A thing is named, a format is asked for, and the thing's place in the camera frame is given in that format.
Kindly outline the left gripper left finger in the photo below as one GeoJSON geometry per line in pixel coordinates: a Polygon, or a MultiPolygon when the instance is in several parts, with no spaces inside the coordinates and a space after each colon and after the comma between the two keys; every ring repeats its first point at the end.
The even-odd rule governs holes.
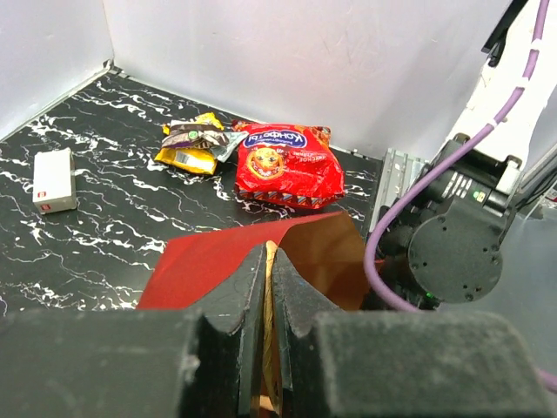
{"type": "Polygon", "coordinates": [[[199,315],[30,310],[1,320],[4,417],[185,417],[199,315]]]}

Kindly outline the red cookie snack bag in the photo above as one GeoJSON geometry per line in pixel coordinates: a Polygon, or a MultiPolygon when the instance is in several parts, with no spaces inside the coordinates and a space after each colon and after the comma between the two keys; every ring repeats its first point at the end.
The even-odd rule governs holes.
{"type": "Polygon", "coordinates": [[[329,127],[236,120],[232,129],[247,135],[238,146],[239,195],[303,209],[345,197],[345,173],[330,148],[329,127]]]}

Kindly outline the dark chocolate snack packet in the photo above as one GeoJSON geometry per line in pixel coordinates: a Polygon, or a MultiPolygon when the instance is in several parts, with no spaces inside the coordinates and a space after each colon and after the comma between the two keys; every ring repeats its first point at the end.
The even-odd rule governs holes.
{"type": "Polygon", "coordinates": [[[211,124],[173,125],[162,141],[163,148],[211,149],[229,144],[225,132],[211,124]]]}

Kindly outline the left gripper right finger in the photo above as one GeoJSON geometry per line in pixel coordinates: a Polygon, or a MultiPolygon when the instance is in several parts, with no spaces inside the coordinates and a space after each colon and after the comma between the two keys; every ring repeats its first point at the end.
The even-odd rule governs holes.
{"type": "Polygon", "coordinates": [[[272,268],[285,417],[549,417],[518,333],[490,313],[347,312],[286,253],[272,268]]]}

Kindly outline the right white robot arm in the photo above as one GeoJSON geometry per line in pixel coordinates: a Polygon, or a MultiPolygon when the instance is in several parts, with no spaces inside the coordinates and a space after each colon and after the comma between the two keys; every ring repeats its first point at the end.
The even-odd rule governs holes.
{"type": "Polygon", "coordinates": [[[556,86],[555,2],[512,2],[485,49],[464,111],[368,241],[366,274],[389,307],[475,301],[500,280],[530,143],[556,86]]]}

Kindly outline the red paper bag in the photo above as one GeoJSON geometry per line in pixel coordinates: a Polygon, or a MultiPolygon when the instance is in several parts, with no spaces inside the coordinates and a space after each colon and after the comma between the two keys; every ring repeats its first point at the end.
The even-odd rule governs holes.
{"type": "Polygon", "coordinates": [[[281,249],[304,307],[359,308],[368,290],[364,243],[344,212],[241,226],[170,240],[138,302],[141,310],[200,316],[197,366],[180,402],[185,417],[255,417],[272,382],[269,272],[281,249]]]}

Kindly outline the yellow candy bar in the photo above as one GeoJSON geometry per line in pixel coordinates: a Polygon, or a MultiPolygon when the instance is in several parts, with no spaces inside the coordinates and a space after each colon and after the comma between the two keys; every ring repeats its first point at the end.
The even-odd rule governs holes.
{"type": "Polygon", "coordinates": [[[217,167],[217,160],[213,154],[209,150],[199,148],[165,147],[158,152],[154,161],[202,175],[212,175],[217,167]]]}

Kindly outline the grey foil snack packet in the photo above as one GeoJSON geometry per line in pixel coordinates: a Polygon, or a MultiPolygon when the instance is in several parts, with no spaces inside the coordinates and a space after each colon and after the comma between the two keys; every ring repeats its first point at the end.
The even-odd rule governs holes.
{"type": "Polygon", "coordinates": [[[212,156],[218,162],[226,162],[237,147],[248,137],[247,131],[226,131],[225,137],[227,143],[225,145],[217,145],[210,149],[212,156]]]}

